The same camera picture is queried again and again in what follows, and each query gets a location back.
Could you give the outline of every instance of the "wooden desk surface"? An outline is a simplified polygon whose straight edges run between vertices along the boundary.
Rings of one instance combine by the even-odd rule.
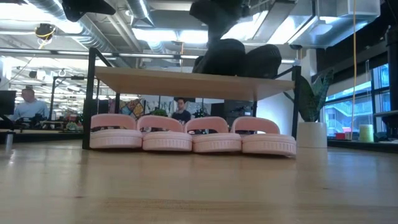
[[[264,78],[96,67],[96,76],[118,93],[262,100],[294,88],[294,82]]]
[[[0,129],[0,132],[6,132],[8,129]],[[15,129],[14,132],[16,134],[57,134],[60,132],[60,130],[29,130],[29,129],[23,129],[22,133],[20,132],[19,129]]]
[[[398,155],[299,149],[297,159],[82,151],[0,154],[0,223],[397,223]]]
[[[63,124],[63,121],[41,121],[40,123]]]

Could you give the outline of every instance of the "window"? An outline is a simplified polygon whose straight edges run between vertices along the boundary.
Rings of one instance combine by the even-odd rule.
[[[328,136],[336,136],[336,133],[349,131],[351,128],[352,111],[352,100],[325,106],[324,118],[328,128]],[[373,124],[372,100],[369,96],[355,99],[354,132],[359,132],[359,125],[361,124]]]
[[[380,97],[381,97],[381,111],[382,112],[391,111],[390,92],[382,93]]]
[[[389,71],[388,65],[382,65],[379,67],[380,69],[380,83],[381,87],[390,86],[390,78],[389,78]]]
[[[371,70],[374,80],[374,91],[371,82],[357,85],[355,88],[354,132],[359,132],[359,125],[373,124],[373,114],[391,110],[389,92],[389,67],[382,65]],[[341,91],[326,98],[323,120],[328,128],[328,136],[347,132],[351,128],[353,111],[353,88]],[[376,118],[376,132],[387,131],[381,118]]]
[[[370,81],[366,82],[366,83],[363,83],[363,84],[360,84],[360,85],[357,85],[356,88],[355,88],[355,94],[369,92],[369,91],[371,91],[371,87],[372,87],[372,84],[371,84]],[[352,96],[353,92],[354,92],[354,88],[349,88],[347,90],[341,91],[341,92],[336,93],[334,95],[328,96],[326,98],[326,101],[336,100],[336,99],[339,99],[339,98],[342,98],[342,97],[346,97],[346,96]]]
[[[373,69],[374,88],[379,89],[390,86],[388,64]]]

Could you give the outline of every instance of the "person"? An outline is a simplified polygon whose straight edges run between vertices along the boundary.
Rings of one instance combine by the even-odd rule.
[[[36,114],[41,114],[43,118],[49,117],[49,108],[43,101],[35,98],[35,91],[26,88],[22,91],[23,103],[20,103],[15,108],[14,115],[10,118],[16,121],[19,118],[33,118]]]
[[[172,115],[173,119],[179,121],[182,125],[186,124],[191,120],[191,113],[189,113],[185,109],[185,100],[184,98],[179,98],[177,100],[177,111]]]

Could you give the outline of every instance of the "red object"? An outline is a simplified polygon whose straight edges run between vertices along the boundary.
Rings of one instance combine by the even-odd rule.
[[[336,133],[336,139],[337,140],[345,140],[346,134],[345,133]]]

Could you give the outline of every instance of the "computer monitor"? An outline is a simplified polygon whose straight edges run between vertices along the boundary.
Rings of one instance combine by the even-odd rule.
[[[0,114],[14,114],[16,96],[17,91],[0,90]]]

